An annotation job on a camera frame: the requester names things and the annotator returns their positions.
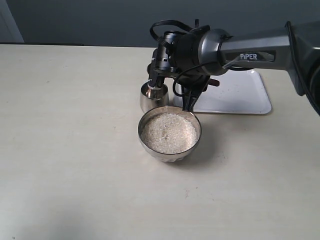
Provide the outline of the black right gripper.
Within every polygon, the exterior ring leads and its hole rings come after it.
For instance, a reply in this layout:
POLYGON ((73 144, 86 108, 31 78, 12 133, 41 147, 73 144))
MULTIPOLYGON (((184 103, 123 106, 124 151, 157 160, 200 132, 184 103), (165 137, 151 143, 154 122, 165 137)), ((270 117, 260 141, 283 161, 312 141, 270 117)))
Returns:
POLYGON ((172 37, 172 66, 154 65, 147 66, 149 89, 161 89, 165 78, 173 78, 175 68, 177 73, 184 73, 175 81, 181 85, 182 109, 184 111, 193 111, 194 106, 200 95, 207 90, 210 77, 201 68, 191 69, 201 64, 201 53, 203 38, 210 34, 210 31, 198 31, 196 33, 185 33, 182 31, 173 31, 172 37))

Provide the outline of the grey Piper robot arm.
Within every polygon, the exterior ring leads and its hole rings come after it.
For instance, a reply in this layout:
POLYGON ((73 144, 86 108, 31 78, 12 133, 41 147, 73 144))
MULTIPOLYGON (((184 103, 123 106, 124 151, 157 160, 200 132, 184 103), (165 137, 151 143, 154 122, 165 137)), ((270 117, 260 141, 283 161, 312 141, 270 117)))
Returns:
POLYGON ((289 74, 300 96, 320 110, 320 23, 318 21, 233 36, 223 29, 194 26, 177 20, 161 20, 158 26, 174 26, 176 31, 157 35, 151 63, 147 67, 150 89, 160 89, 166 78, 181 86, 184 111, 192 112, 208 85, 218 86, 214 76, 228 71, 251 69, 282 70, 289 74))

